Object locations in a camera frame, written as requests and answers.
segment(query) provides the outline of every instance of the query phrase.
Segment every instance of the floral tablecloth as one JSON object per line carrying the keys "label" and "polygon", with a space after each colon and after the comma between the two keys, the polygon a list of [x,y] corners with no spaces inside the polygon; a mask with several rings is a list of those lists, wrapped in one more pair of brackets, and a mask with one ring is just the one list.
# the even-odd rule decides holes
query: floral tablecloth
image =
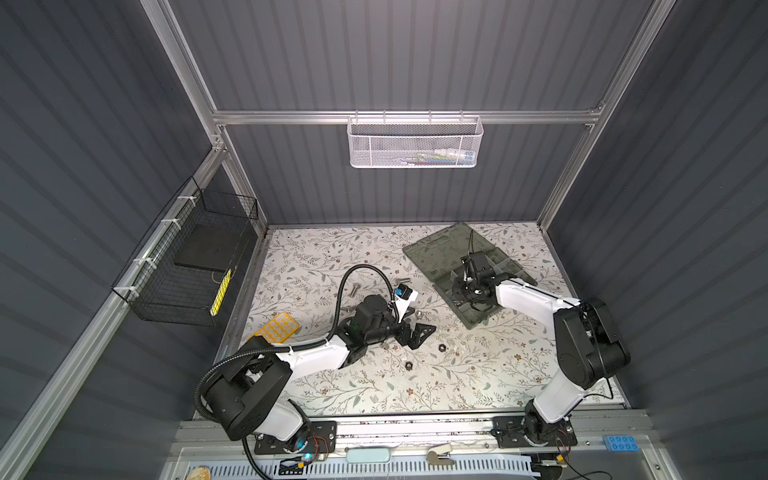
{"label": "floral tablecloth", "polygon": [[[402,252],[445,226],[347,227],[276,230],[270,241],[247,324],[245,342],[264,323],[288,312],[300,325],[290,341],[324,336],[333,321],[339,281],[357,263],[382,269],[392,284],[408,278],[419,292],[419,321],[437,326],[416,351],[394,339],[369,347],[357,363],[313,374],[290,383],[284,398],[297,401],[308,415],[371,412],[447,411],[523,406],[536,396],[557,369],[554,332],[514,310],[502,310],[487,324],[467,330]],[[535,223],[472,224],[482,236],[517,260],[541,288],[567,294]],[[355,283],[359,289],[349,296]],[[347,280],[343,306],[381,293],[381,279],[360,270]],[[342,319],[351,313],[342,311]],[[440,352],[439,344],[446,345]],[[406,361],[413,369],[406,371]],[[614,389],[609,401],[592,396],[584,402],[622,402]]]}

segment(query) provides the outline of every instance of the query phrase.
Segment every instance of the gray wall panel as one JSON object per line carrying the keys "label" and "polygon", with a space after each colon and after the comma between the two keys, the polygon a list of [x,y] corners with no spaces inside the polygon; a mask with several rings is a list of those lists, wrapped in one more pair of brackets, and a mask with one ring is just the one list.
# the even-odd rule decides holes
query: gray wall panel
{"label": "gray wall panel", "polygon": [[649,0],[172,0],[222,110],[597,105]]}
{"label": "gray wall panel", "polygon": [[767,25],[679,0],[549,230],[686,478],[763,476],[768,450]]}
{"label": "gray wall panel", "polygon": [[[210,144],[139,2],[3,1],[0,38],[5,443]],[[219,335],[129,317],[27,478],[153,478]]]}
{"label": "gray wall panel", "polygon": [[477,167],[390,170],[352,168],[343,126],[227,129],[274,224],[533,220],[584,131],[489,125]]}

